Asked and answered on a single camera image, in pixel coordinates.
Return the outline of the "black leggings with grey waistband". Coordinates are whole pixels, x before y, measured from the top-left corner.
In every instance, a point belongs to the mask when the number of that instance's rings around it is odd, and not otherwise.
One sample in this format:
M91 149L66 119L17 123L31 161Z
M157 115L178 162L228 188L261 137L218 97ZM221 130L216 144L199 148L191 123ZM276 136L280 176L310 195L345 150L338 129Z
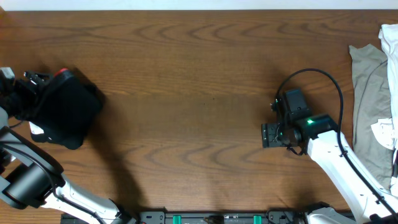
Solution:
M83 135L101 111L103 104L97 97L96 86L83 83L69 69L59 70L44 88L29 122L45 133Z

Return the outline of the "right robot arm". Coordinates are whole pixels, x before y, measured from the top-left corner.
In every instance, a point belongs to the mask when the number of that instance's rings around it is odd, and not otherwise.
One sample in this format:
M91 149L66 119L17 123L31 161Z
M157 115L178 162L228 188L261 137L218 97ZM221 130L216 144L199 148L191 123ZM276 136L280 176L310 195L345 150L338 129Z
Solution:
M266 123L261 133L264 148L284 147L316 162L343 196L356 223L397 223L397 197L365 168L329 115Z

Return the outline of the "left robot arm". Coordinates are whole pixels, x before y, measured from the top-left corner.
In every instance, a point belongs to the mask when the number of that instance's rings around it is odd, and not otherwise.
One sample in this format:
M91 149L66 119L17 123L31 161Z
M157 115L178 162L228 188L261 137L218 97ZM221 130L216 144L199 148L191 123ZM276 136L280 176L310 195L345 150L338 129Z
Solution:
M67 68L54 75L26 71L22 79L1 68L1 170L21 162L1 178L1 200L20 210L60 210L87 223L136 223L111 199L73 184L60 163L36 146L78 149L101 109L96 87Z

